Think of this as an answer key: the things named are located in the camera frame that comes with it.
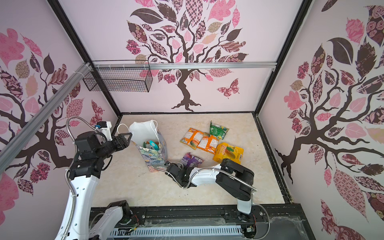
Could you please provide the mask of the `purple snack bag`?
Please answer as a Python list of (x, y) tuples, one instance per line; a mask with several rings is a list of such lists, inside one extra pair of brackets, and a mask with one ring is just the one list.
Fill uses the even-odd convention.
[(201, 159), (197, 156), (194, 156), (191, 153), (186, 153), (180, 161), (180, 163), (186, 168), (199, 167), (203, 162), (204, 162), (203, 159)]

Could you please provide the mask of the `floral paper bag white handles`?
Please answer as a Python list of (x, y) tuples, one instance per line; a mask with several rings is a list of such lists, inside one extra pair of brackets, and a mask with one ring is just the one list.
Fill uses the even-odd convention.
[[(119, 124), (117, 133), (132, 133), (131, 142), (138, 149), (151, 173), (157, 172), (158, 168), (165, 165), (168, 159), (167, 144), (158, 129), (157, 121), (134, 122), (130, 126)], [(155, 142), (160, 149), (153, 150), (149, 141)], [(148, 148), (143, 148), (143, 142), (147, 142)]]

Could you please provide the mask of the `teal snack bag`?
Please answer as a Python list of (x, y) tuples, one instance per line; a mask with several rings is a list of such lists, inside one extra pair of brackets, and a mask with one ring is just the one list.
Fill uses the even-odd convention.
[(158, 151), (160, 149), (159, 146), (153, 141), (149, 141), (149, 144), (153, 150)]

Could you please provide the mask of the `orange white snack bag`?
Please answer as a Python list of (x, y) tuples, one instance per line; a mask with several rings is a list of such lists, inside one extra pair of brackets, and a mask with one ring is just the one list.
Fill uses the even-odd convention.
[(213, 135), (203, 136), (197, 148), (205, 152), (215, 154), (218, 144), (219, 140), (217, 139), (217, 137)]
[(180, 142), (196, 150), (203, 136), (203, 132), (193, 128), (189, 128), (189, 130), (186, 132)]

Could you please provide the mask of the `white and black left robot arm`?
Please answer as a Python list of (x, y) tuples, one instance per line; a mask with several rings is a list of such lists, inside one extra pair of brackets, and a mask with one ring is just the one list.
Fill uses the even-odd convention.
[(106, 169), (104, 161), (127, 148), (132, 133), (119, 134), (104, 142), (99, 137), (106, 138), (103, 133), (86, 132), (75, 139), (77, 152), (65, 173), (70, 194), (58, 240), (106, 240), (119, 221), (133, 216), (127, 201), (117, 201), (108, 205), (94, 226), (90, 224), (95, 190)]

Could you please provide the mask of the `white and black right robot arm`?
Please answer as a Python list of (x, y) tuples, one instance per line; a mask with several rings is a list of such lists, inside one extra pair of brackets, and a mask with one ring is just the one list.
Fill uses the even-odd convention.
[(255, 173), (230, 160), (224, 159), (214, 167), (185, 167), (181, 163), (166, 162), (166, 175), (179, 187), (188, 189), (203, 185), (218, 185), (237, 200), (237, 210), (244, 215), (252, 211), (252, 194)]

